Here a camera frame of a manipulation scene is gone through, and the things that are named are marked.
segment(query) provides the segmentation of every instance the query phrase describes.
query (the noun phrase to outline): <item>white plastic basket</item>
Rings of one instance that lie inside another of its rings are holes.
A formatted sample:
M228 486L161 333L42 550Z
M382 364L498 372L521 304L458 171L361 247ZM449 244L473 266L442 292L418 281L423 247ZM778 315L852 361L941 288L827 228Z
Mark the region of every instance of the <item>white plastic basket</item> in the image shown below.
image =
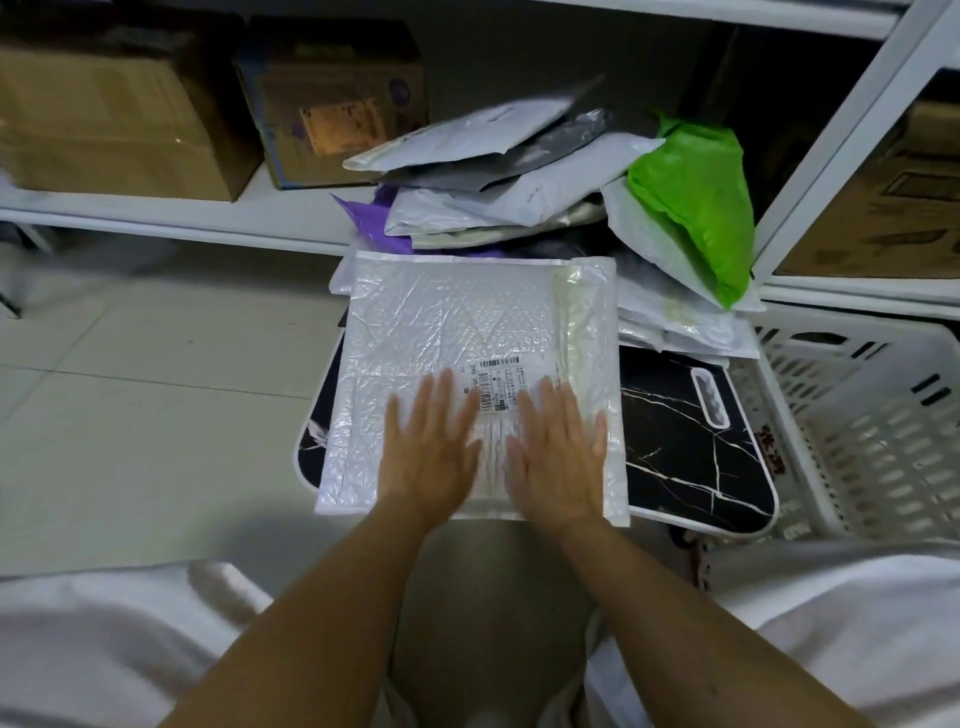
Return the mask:
M769 362L761 378L772 372L780 385L767 382L765 403L793 445L787 470L809 486L780 493L781 535L802 537L808 523L822 536L960 537L960 346L950 332L773 303L751 320ZM737 386L749 416L756 388Z

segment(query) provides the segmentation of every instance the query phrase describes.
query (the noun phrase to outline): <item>white bubble mailer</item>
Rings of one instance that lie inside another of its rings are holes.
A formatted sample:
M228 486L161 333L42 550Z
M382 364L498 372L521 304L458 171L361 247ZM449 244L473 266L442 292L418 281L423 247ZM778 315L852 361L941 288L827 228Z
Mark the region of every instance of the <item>white bubble mailer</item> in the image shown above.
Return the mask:
M516 392L550 375L569 380L587 424L607 411L604 515L628 525L615 281L605 257L358 253L317 513L373 507L387 398L399 394L405 419L423 375L450 367L453 406L481 391L473 437L484 448L459 516L518 518L506 492Z

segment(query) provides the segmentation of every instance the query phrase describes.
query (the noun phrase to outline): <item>tiled floor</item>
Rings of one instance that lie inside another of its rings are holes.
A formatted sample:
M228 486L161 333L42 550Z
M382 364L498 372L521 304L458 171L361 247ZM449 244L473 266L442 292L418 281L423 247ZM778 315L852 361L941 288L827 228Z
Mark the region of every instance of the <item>tiled floor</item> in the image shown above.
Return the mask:
M291 454L346 301L333 258L92 236L0 246L0 575L226 559L277 594L349 529ZM431 537L394 678L425 726L532 725L591 605L516 522Z

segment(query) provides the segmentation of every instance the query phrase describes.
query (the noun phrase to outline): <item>shipping sticker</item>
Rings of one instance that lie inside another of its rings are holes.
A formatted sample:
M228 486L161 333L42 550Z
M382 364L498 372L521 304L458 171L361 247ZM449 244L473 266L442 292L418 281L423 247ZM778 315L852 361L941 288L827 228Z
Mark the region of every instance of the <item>shipping sticker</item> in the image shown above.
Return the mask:
M490 414L516 409L516 395L531 390L545 376L557 380L552 356L519 353L479 359L453 368L454 382L464 394L480 391L480 412Z
M387 141L383 115L375 99L301 109L314 154L364 152Z

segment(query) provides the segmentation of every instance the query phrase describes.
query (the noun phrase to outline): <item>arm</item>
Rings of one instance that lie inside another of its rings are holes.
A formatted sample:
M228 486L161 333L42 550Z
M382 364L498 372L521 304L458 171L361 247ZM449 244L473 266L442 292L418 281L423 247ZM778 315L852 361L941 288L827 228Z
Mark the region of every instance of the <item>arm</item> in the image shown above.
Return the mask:
M520 402L508 443L516 506L563 551L603 607L658 728L869 728L802 667L619 533L602 514L607 430L583 431L569 386Z
M476 475L480 442L467 437L479 396L448 424L452 379L445 371L436 392L424 379L403 429L391 397L376 506L257 618L163 728L370 725L420 544Z

